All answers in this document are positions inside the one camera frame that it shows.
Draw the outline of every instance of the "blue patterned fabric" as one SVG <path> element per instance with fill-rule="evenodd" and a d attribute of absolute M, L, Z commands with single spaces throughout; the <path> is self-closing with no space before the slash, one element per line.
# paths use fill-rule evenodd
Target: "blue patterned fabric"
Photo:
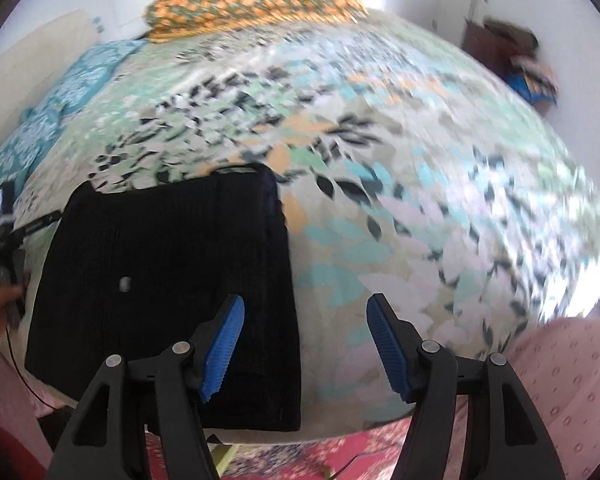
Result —
<path fill-rule="evenodd" d="M 22 124 L 0 146 L 0 184 L 16 182 L 16 197 L 62 133 L 63 118 L 80 110 L 111 78 L 117 66 L 146 43 L 112 41 L 92 46 L 71 65 Z"/>

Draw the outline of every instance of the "wire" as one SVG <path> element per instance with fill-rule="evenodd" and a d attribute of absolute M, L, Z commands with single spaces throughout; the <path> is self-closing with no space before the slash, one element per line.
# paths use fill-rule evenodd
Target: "wire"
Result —
<path fill-rule="evenodd" d="M 391 449 L 392 447 L 402 447 L 402 446 L 400 444 L 390 444 L 387 447 L 382 447 L 381 449 L 376 449 L 375 451 L 367 451 L 365 453 L 358 453 L 351 460 L 349 460 L 344 466 L 342 466 L 340 469 L 338 469 L 333 475 L 331 475 L 329 478 L 327 478 L 327 480 L 335 480 L 347 467 L 349 467 L 351 464 L 353 464 L 357 458 L 362 458 L 363 456 L 376 455 L 378 453 L 382 453 L 383 451 Z"/>
<path fill-rule="evenodd" d="M 7 333 L 7 343 L 9 343 L 9 354 L 11 354 L 11 361 L 13 361 L 13 367 L 16 368 L 16 371 L 20 376 L 20 380 L 27 387 L 27 390 L 29 390 L 33 394 L 33 396 L 36 397 L 37 400 L 39 400 L 40 402 L 42 402 L 42 404 L 55 411 L 56 407 L 52 406 L 51 404 L 47 404 L 44 400 L 40 399 L 38 394 L 31 389 L 31 386 L 29 386 L 29 383 L 27 383 L 27 381 L 23 377 L 22 373 L 20 372 L 20 369 L 18 368 L 18 365 L 16 364 L 16 358 L 13 356 L 13 348 L 11 347 L 11 337 L 9 335 L 9 329 L 5 328 L 4 331 Z"/>

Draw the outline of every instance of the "yellow-green object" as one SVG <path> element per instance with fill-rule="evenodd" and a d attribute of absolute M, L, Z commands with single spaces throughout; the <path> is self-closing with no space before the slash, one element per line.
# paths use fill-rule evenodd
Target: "yellow-green object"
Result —
<path fill-rule="evenodd" d="M 231 460 L 234 459 L 235 454 L 238 452 L 239 447 L 219 444 L 211 450 L 211 458 L 216 466 L 216 471 L 218 471 L 218 476 L 221 477 L 224 474 Z"/>
<path fill-rule="evenodd" d="M 291 20 L 348 22 L 366 16 L 358 0 L 155 0 L 145 13 L 154 43 Z"/>

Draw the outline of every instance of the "person's leg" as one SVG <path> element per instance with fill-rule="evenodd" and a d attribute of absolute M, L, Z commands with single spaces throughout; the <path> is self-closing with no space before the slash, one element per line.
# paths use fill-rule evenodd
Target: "person's leg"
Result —
<path fill-rule="evenodd" d="M 555 319 L 522 335 L 507 357 L 549 431 L 569 480 L 600 463 L 600 319 Z M 466 430 L 460 398 L 445 480 L 458 478 Z"/>

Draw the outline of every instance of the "black garment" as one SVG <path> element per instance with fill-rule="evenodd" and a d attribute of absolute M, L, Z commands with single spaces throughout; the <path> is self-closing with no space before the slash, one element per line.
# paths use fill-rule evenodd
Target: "black garment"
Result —
<path fill-rule="evenodd" d="M 298 322 L 269 168 L 224 168 L 112 194 L 84 183 L 46 256 L 25 366 L 79 399 L 107 356 L 159 354 L 188 339 L 231 293 L 244 299 L 244 327 L 222 388 L 200 407 L 202 423 L 298 430 Z"/>

